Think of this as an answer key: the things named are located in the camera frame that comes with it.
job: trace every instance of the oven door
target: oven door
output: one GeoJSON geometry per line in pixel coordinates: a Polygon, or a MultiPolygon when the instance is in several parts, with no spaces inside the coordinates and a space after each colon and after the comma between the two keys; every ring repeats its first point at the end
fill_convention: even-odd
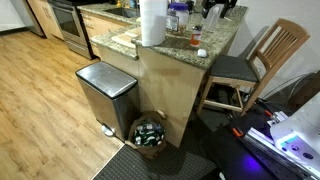
{"type": "Polygon", "coordinates": [[[64,38],[87,46],[75,7],[50,3],[64,38]]]}

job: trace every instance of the trash can lid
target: trash can lid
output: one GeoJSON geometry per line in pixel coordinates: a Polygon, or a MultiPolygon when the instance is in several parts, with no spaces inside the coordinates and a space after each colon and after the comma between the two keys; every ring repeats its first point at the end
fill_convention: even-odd
{"type": "Polygon", "coordinates": [[[130,75],[102,61],[78,70],[76,75],[111,99],[137,84],[130,75]]]}

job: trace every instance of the cabinet door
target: cabinet door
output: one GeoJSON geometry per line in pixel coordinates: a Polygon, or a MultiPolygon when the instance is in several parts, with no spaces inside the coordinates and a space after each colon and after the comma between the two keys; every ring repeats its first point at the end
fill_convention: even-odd
{"type": "Polygon", "coordinates": [[[37,17],[44,33],[46,34],[47,38],[51,37],[50,32],[50,23],[48,23],[48,15],[40,0],[28,0],[29,5],[35,16],[37,17]]]}
{"type": "Polygon", "coordinates": [[[90,44],[91,44],[91,48],[92,48],[93,54],[98,56],[101,59],[101,55],[100,55],[100,51],[98,49],[98,45],[93,43],[93,42],[90,42],[90,44]]]}
{"type": "Polygon", "coordinates": [[[54,12],[53,12],[50,4],[47,1],[42,1],[42,2],[43,2],[43,7],[44,7],[44,9],[46,10],[46,12],[48,14],[48,20],[50,22],[51,34],[56,36],[56,37],[58,37],[58,38],[60,38],[60,39],[63,39],[63,36],[61,34],[58,22],[57,22],[57,20],[55,18],[54,12]]]}
{"type": "Polygon", "coordinates": [[[123,23],[120,21],[116,21],[109,18],[104,17],[95,17],[94,20],[94,26],[96,29],[97,34],[104,34],[112,31],[116,31],[122,27],[128,26],[127,23],[123,23]]]}
{"type": "Polygon", "coordinates": [[[92,38],[93,36],[97,35],[94,29],[94,22],[92,21],[92,17],[90,16],[90,14],[87,14],[81,11],[81,16],[82,16],[83,24],[86,28],[88,37],[92,38]]]}

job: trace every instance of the paper towel roll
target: paper towel roll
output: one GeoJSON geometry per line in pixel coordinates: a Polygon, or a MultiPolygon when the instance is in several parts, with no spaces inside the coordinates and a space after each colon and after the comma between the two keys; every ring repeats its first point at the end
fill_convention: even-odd
{"type": "Polygon", "coordinates": [[[167,0],[140,0],[142,46],[165,40],[167,7],[167,0]]]}

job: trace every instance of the granite countertop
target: granite countertop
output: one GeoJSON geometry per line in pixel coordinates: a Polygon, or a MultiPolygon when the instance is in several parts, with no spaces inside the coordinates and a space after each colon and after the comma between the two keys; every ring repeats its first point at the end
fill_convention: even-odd
{"type": "MultiPolygon", "coordinates": [[[[190,46],[189,42],[192,34],[192,27],[201,23],[201,13],[194,13],[189,16],[187,30],[182,36],[174,36],[167,33],[163,43],[147,48],[207,70],[237,32],[247,9],[248,8],[244,6],[236,6],[227,12],[225,15],[226,18],[219,19],[214,32],[210,33],[202,30],[201,43],[197,48],[190,46]],[[205,58],[198,57],[198,49],[205,49],[208,56],[205,58]]],[[[142,45],[141,37],[133,39],[132,42],[140,46],[142,45]]]]}
{"type": "Polygon", "coordinates": [[[130,25],[130,26],[127,26],[127,27],[123,27],[117,31],[113,31],[113,32],[109,32],[109,33],[106,33],[106,34],[101,34],[101,35],[97,35],[97,36],[94,36],[92,38],[90,38],[90,41],[93,42],[93,43],[96,43],[100,46],[103,46],[103,47],[107,47],[115,52],[118,52],[124,56],[127,56],[133,60],[138,60],[139,59],[139,56],[138,56],[138,53],[137,53],[137,49],[134,49],[134,48],[130,48],[130,47],[127,47],[127,46],[124,46],[122,44],[119,44],[119,43],[116,43],[114,42],[111,38],[113,36],[116,36],[118,34],[122,34],[122,33],[125,33],[126,31],[130,30],[130,29],[133,29],[133,28],[136,28],[136,27],[139,27],[140,25],[137,25],[137,24],[133,24],[133,25],[130,25]]]}
{"type": "Polygon", "coordinates": [[[98,44],[100,46],[103,47],[107,47],[113,51],[116,51],[124,56],[127,56],[133,60],[138,60],[138,54],[137,54],[137,50],[133,49],[133,48],[129,48],[127,46],[121,45],[119,43],[114,42],[111,38],[113,36],[116,36],[118,34],[122,34],[124,32],[126,32],[127,30],[136,28],[140,26],[140,23],[137,23],[137,17],[133,17],[133,18],[125,18],[122,16],[118,16],[118,15],[114,15],[111,13],[107,13],[104,10],[108,10],[108,9],[113,9],[113,8],[117,8],[116,5],[111,5],[109,3],[103,3],[103,4],[91,4],[91,5],[85,5],[85,6],[78,6],[78,9],[86,11],[86,12],[90,12],[93,14],[97,14],[100,16],[104,16],[104,17],[108,17],[111,19],[115,19],[117,21],[121,21],[121,22],[125,22],[128,24],[132,24],[130,26],[127,27],[123,27],[117,31],[113,31],[113,32],[108,32],[106,34],[101,34],[101,35],[97,35],[94,36],[92,38],[90,38],[90,41],[98,44]]]}
{"type": "Polygon", "coordinates": [[[104,10],[108,10],[108,9],[114,9],[117,8],[116,5],[112,5],[109,3],[103,3],[103,4],[90,4],[90,5],[84,5],[84,6],[78,6],[77,7],[80,10],[86,11],[86,12],[90,12],[93,14],[97,14],[100,16],[104,16],[104,17],[108,17],[114,20],[118,20],[121,22],[125,22],[128,24],[139,24],[136,22],[138,17],[132,17],[132,18],[125,18],[122,16],[118,16],[118,15],[114,15],[108,12],[105,12],[104,10]]]}
{"type": "MultiPolygon", "coordinates": [[[[101,46],[108,47],[111,50],[130,57],[131,59],[137,60],[138,55],[135,49],[118,44],[111,40],[111,37],[124,33],[129,29],[138,27],[140,24],[136,22],[137,18],[124,18],[103,11],[115,7],[115,5],[104,3],[79,6],[78,9],[132,24],[131,26],[121,28],[118,31],[90,38],[90,41],[101,46]]],[[[192,34],[192,27],[201,24],[201,13],[194,13],[189,16],[186,32],[182,36],[174,36],[167,33],[166,39],[163,43],[157,46],[146,48],[152,49],[155,52],[169,56],[192,66],[207,70],[214,62],[214,59],[227,46],[228,42],[237,32],[242,20],[244,19],[247,9],[248,8],[244,6],[236,6],[227,12],[225,15],[226,18],[219,19],[214,32],[210,33],[202,30],[201,43],[197,48],[190,46],[189,41],[192,34]],[[198,57],[198,49],[205,49],[208,56],[205,58],[198,57]]],[[[132,39],[132,43],[142,46],[141,36],[136,39],[132,39]]]]}

